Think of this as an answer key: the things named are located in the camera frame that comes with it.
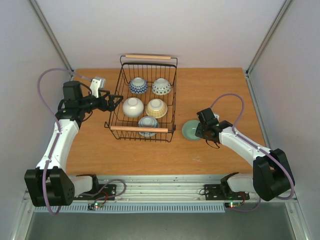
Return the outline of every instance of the gray floor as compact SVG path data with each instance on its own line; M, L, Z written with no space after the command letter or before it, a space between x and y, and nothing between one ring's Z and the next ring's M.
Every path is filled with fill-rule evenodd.
M251 213L34 213L27 240L292 240L283 203Z

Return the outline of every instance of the green bowl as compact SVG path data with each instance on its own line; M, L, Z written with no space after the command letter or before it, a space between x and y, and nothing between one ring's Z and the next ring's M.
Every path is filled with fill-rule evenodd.
M187 121L182 127L182 135L189 141L198 141L201 138L196 136L196 129L200 122L198 120Z

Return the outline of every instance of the table surface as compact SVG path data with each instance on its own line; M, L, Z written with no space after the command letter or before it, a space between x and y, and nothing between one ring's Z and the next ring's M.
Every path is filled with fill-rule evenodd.
M77 69L86 77L106 79L105 89L114 93L120 69ZM182 127L197 120L197 112L210 107L222 94L243 97L245 109L237 129L259 144L264 144L251 95L241 68L178 68L176 86L176 131L172 142L117 140L104 123L109 112L95 110L81 125L72 143L66 171L69 175L188 175L251 173L251 166L225 146L211 148L204 140L188 141ZM241 110L234 96L218 101L213 111L220 121L233 123Z

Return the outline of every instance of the robotic arm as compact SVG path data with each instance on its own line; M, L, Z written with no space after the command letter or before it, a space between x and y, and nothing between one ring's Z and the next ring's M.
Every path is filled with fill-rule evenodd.
M77 176L69 179L66 174L67 157L71 144L78 133L85 114L99 109L112 112L123 100L121 95L111 95L103 90L105 79L95 77L90 88L79 81L68 81L63 84L63 100L58 105L55 123L49 145L35 169L29 169L24 175L32 203L36 207L46 205L42 179L46 167L46 195L51 206L68 206L74 196L88 192L95 194L99 190L99 182L94 174ZM89 95L83 96L81 85L88 88Z
M286 154L282 150L270 150L239 133L230 122L219 122L219 116L211 108L198 112L197 116L200 121L195 133L197 137L232 149L253 167L253 175L235 172L223 178L220 187L225 195L250 192L270 201L291 188L290 180L295 184Z

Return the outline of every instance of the metal wire rack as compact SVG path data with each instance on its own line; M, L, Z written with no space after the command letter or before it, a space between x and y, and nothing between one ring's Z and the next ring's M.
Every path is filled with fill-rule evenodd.
M127 61L126 59L153 59L157 62L143 62L143 61ZM109 128L118 140L139 140L139 141L155 141L155 142L171 142L173 134L176 130L175 116L176 116L176 91L177 91L177 66L178 59L170 56L151 56L151 55L123 55L120 57L121 70L118 82L115 89L115 95L122 95L124 98L119 104L118 108L110 113L109 120L104 123L105 128ZM134 78L142 78L147 81L148 90L143 94L134 94L129 91L129 83ZM164 78L171 84L171 91L166 95L156 95L152 92L152 83ZM158 118L159 128L148 128L147 132L156 133L151 137L142 136L139 132L142 131L138 127L138 122L142 117L147 116L146 111L139 117L127 117L123 113L123 103L128 98L140 99L144 107L152 99L161 99L167 104L167 114Z

